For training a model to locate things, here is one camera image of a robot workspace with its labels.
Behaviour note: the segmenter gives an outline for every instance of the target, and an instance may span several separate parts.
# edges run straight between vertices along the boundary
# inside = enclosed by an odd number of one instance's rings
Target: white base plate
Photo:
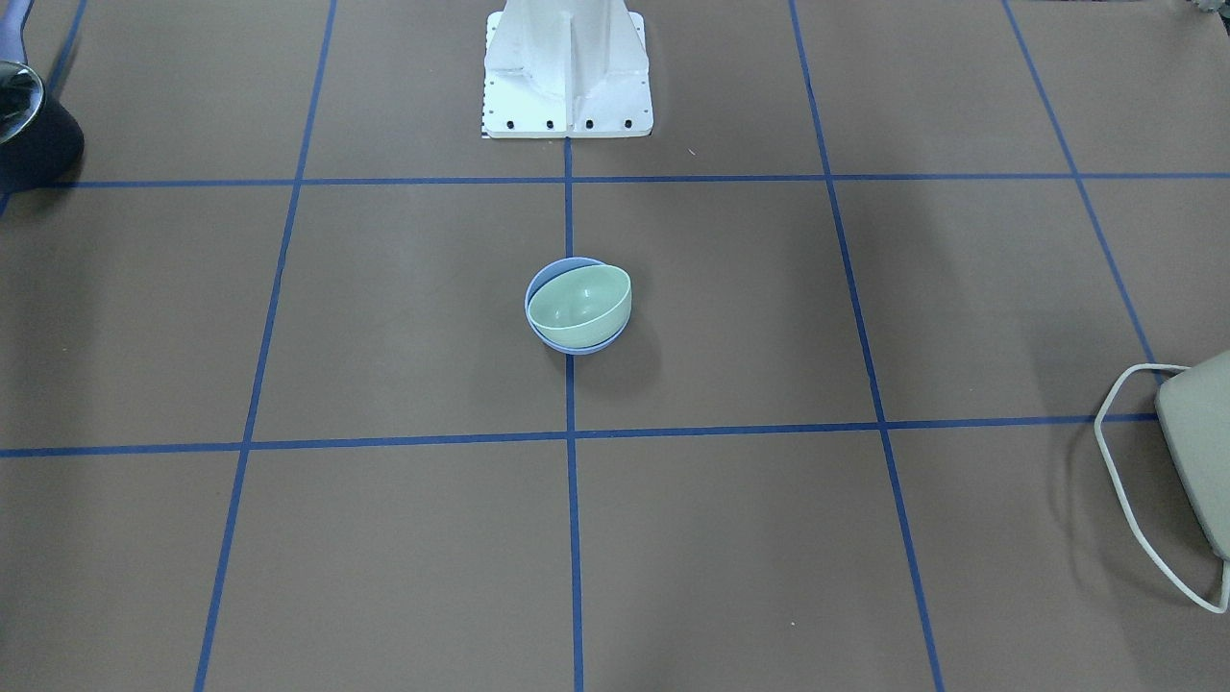
[[[637,12],[629,15],[645,47],[645,17]],[[488,48],[502,16],[503,12],[492,12],[487,17]],[[528,87],[524,77],[486,75],[482,135],[492,139],[645,136],[653,130],[648,75],[609,77],[578,98],[576,122],[567,122],[567,112],[562,98]]]

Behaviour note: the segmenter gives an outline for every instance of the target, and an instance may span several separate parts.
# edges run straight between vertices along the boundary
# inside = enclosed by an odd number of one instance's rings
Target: black object
[[[0,60],[0,193],[52,182],[84,145],[81,127],[34,70]]]

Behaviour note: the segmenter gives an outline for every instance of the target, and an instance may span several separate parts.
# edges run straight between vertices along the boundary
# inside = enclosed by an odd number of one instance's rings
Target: blue tape line
[[[242,449],[235,467],[235,484],[231,488],[230,506],[226,511],[226,526],[223,531],[223,543],[218,554],[218,570],[214,574],[214,591],[209,601],[209,615],[205,618],[205,632],[200,642],[200,659],[197,663],[194,692],[204,692],[205,677],[209,674],[209,656],[213,651],[214,632],[218,626],[218,612],[221,608],[223,590],[226,584],[226,569],[230,564],[230,549],[235,536],[235,522],[239,517],[240,498],[244,493],[244,478],[247,473],[247,460],[256,429],[256,414],[261,406],[261,390],[264,385],[264,370],[269,359],[269,343],[273,339],[273,324],[278,312],[278,299],[282,293],[282,275],[287,265],[287,253],[294,231],[295,215],[299,209],[299,192],[303,187],[304,171],[308,167],[308,152],[311,147],[312,125],[316,122],[316,108],[320,104],[321,86],[325,81],[325,64],[328,60],[328,44],[333,36],[333,20],[337,16],[337,0],[330,0],[328,14],[325,17],[325,34],[321,38],[320,55],[316,60],[316,75],[312,81],[311,100],[308,106],[308,118],[304,123],[303,141],[299,146],[299,162],[295,167],[295,182],[290,191],[287,206],[287,221],[282,231],[282,245],[278,248],[278,264],[273,274],[273,286],[269,291],[269,307],[266,312],[264,331],[261,336],[261,352],[257,356],[256,374],[252,379],[252,397],[248,402],[247,420],[244,425]]]
[[[572,139],[563,140],[563,256],[572,256]]]
[[[1111,414],[1106,423],[1151,423],[1156,414]],[[1023,417],[1004,419],[948,419],[948,420],[900,420],[886,422],[888,430],[940,430],[950,428],[1011,428],[1043,425],[1090,425],[1093,417]],[[486,435],[419,435],[400,438],[353,438],[323,440],[267,440],[251,442],[186,442],[182,445],[113,445],[98,447],[18,447],[0,450],[0,460],[21,460],[34,457],[101,457],[118,455],[191,455],[203,452],[239,452],[247,447],[252,452],[278,450],[347,450],[358,447],[426,447],[446,445],[498,445],[502,442],[552,442],[568,440],[620,440],[637,438],[705,438],[722,435],[796,435],[825,433],[867,433],[878,430],[875,422],[863,423],[827,423],[791,425],[733,425],[710,428],[647,428],[541,431],[541,433],[493,433]]]
[[[647,175],[647,176],[572,176],[576,184],[642,183],[642,182],[818,182],[831,177],[838,182],[870,182],[894,179],[1073,179],[1070,172],[950,172],[950,173],[800,173],[800,175]],[[1084,179],[1228,179],[1230,172],[1081,172]],[[308,187],[323,186],[418,186],[418,184],[560,184],[562,176],[538,177],[305,177],[294,178],[218,178],[218,179],[77,179],[44,184],[62,188],[140,188],[140,187]]]
[[[48,189],[109,189],[145,187],[290,187],[293,178],[251,178],[251,179],[69,179],[44,184]]]
[[[81,18],[85,17],[85,6],[90,0],[80,0],[77,2],[76,14],[73,15],[73,25],[69,27],[69,33],[64,38],[64,45],[60,47],[59,54],[55,57],[55,64],[52,66],[52,75],[47,77],[47,90],[55,93],[57,87],[60,85],[60,80],[64,77],[64,70],[68,69],[69,57],[73,54],[73,47],[76,44],[76,34],[81,29]]]
[[[581,501],[577,492],[577,440],[568,436],[568,545],[572,557],[572,688],[585,690],[584,617],[581,591]]]
[[[252,442],[252,451],[348,450],[357,447],[427,447],[444,445],[496,445],[501,442],[542,442],[567,439],[566,433],[504,433],[488,435],[422,435],[402,438],[357,438],[330,440],[269,440]]]
[[[931,682],[936,692],[943,692],[943,675],[940,670],[940,654],[936,651],[935,635],[931,632],[931,615],[926,607],[926,592],[922,590],[922,575],[919,572],[918,553],[914,551],[914,535],[910,531],[909,514],[905,511],[905,495],[902,493],[902,481],[897,474],[897,456],[888,429],[879,429],[879,444],[884,450],[888,465],[888,482],[893,487],[893,503],[897,505],[897,522],[902,531],[902,543],[905,546],[905,562],[910,568],[910,583],[914,585],[914,600],[918,602],[919,624],[922,627],[922,639],[926,642],[926,655],[931,664]]]
[[[1089,220],[1093,224],[1093,232],[1097,235],[1097,242],[1102,246],[1102,254],[1106,256],[1106,263],[1111,268],[1111,275],[1114,277],[1114,285],[1119,289],[1119,297],[1123,300],[1123,305],[1128,310],[1128,317],[1132,320],[1132,326],[1137,331],[1137,338],[1140,340],[1140,348],[1144,350],[1145,360],[1150,364],[1156,363],[1153,349],[1149,345],[1149,338],[1145,336],[1144,326],[1140,323],[1137,309],[1132,304],[1132,296],[1128,294],[1128,286],[1124,284],[1123,275],[1119,273],[1119,264],[1114,261],[1114,253],[1111,252],[1111,245],[1106,240],[1106,234],[1102,232],[1102,222],[1097,218],[1097,211],[1093,210],[1093,202],[1089,197],[1089,191],[1085,189],[1085,182],[1081,179],[1080,170],[1076,167],[1076,159],[1073,157],[1071,149],[1068,146],[1068,138],[1064,136],[1064,130],[1059,125],[1059,117],[1055,116],[1055,109],[1050,104],[1050,97],[1047,96],[1047,90],[1042,86],[1042,76],[1038,74],[1038,68],[1033,63],[1033,57],[1030,54],[1030,47],[1025,42],[1025,34],[1021,33],[1021,25],[1017,23],[1016,15],[1012,14],[1012,7],[1009,5],[1007,0],[1000,0],[1000,5],[1004,6],[1007,21],[1012,25],[1012,33],[1016,36],[1016,43],[1020,45],[1021,55],[1025,57],[1025,63],[1030,68],[1030,76],[1033,77],[1033,86],[1037,88],[1038,96],[1042,98],[1042,104],[1047,109],[1047,117],[1050,118],[1050,127],[1054,128],[1055,138],[1059,140],[1059,147],[1064,152],[1064,160],[1068,161],[1068,167],[1071,170],[1073,178],[1076,181],[1076,189],[1080,192],[1080,198],[1085,203],[1085,211],[1089,214]]]
[[[1071,179],[1071,173],[1055,172],[1001,172],[1001,173],[840,173],[833,179],[879,181],[879,179]]]
[[[798,425],[727,425],[707,428],[647,428],[578,430],[577,440],[621,440],[630,438],[707,438],[723,435],[792,435],[801,433],[857,433],[878,430],[876,423],[831,423]]]
[[[572,139],[563,140],[563,247],[572,256]],[[563,418],[568,449],[568,554],[572,569],[572,688],[585,690],[584,607],[581,589],[581,500],[577,494],[577,361],[565,356]]]
[[[1156,414],[1112,414],[1106,423],[1148,423],[1157,420]],[[1093,417],[1026,417],[1006,419],[951,419],[887,422],[888,430],[943,430],[950,428],[1017,428],[1039,425],[1091,425]]]
[[[824,125],[820,120],[820,108],[815,100],[815,90],[812,85],[812,71],[808,66],[807,48],[803,44],[803,31],[798,20],[798,6],[795,0],[790,0],[790,18],[795,28],[795,44],[798,49],[798,63],[803,71],[803,84],[807,87],[807,101],[812,108],[812,124],[815,128],[815,144],[820,151],[820,163],[824,167],[825,187],[829,194],[829,205],[833,211],[833,225],[836,230],[838,243],[841,248],[841,263],[846,273],[846,284],[850,291],[850,304],[854,310],[855,324],[859,329],[859,343],[862,348],[862,360],[867,370],[867,383],[871,391],[872,404],[876,409],[876,424],[879,430],[879,440],[884,452],[884,462],[888,472],[889,484],[893,489],[893,503],[897,506],[897,521],[902,531],[902,543],[905,548],[905,560],[910,569],[910,580],[914,585],[914,599],[919,611],[919,624],[922,629],[922,639],[926,643],[927,660],[931,665],[931,680],[936,692],[943,692],[943,675],[940,670],[940,656],[935,647],[935,637],[931,632],[931,616],[926,607],[926,595],[922,591],[922,579],[919,574],[918,558],[914,552],[914,538],[910,532],[909,516],[905,511],[905,498],[902,494],[900,479],[897,476],[897,461],[893,454],[893,444],[884,425],[884,407],[879,397],[879,382],[876,377],[876,364],[871,356],[871,342],[867,338],[867,327],[862,318],[862,305],[859,300],[859,284],[855,280],[854,264],[850,261],[850,247],[846,242],[845,224],[841,219],[841,206],[838,202],[836,186],[833,181],[833,167],[829,162],[829,150],[824,140]]]
[[[1226,179],[1230,172],[1081,172],[1085,179]]]
[[[32,457],[113,457],[118,455],[186,455],[202,452],[237,452],[240,442],[188,442],[183,445],[112,445],[98,447],[28,447],[0,450],[0,460]]]
[[[558,184],[563,177],[309,177],[303,184]]]
[[[573,178],[581,183],[625,182],[802,182],[824,179],[823,175],[589,175]]]
[[[209,674],[209,656],[214,649],[218,612],[223,605],[223,586],[226,583],[226,568],[230,565],[231,542],[235,540],[239,501],[244,494],[244,477],[247,474],[247,454],[246,449],[240,450],[239,463],[235,466],[235,482],[231,486],[230,504],[226,506],[226,526],[223,530],[223,545],[218,552],[218,569],[214,572],[214,590],[209,595],[209,615],[205,617],[205,632],[200,638],[200,658],[197,661],[197,677],[192,686],[194,692],[204,692],[205,676]]]

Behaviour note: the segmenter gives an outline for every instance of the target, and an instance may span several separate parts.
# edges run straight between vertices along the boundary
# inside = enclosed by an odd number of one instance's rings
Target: green bowl
[[[615,336],[632,313],[632,278],[611,264],[566,270],[530,297],[539,332],[567,349],[588,349]]]

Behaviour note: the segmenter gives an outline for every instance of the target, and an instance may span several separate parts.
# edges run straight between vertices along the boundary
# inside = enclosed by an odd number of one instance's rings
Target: floor
[[[1230,349],[1182,0],[635,0],[657,127],[478,135],[497,0],[39,0],[0,690],[1220,691],[1091,414]],[[567,253],[635,309],[566,359]],[[1145,531],[1219,572],[1133,381]]]

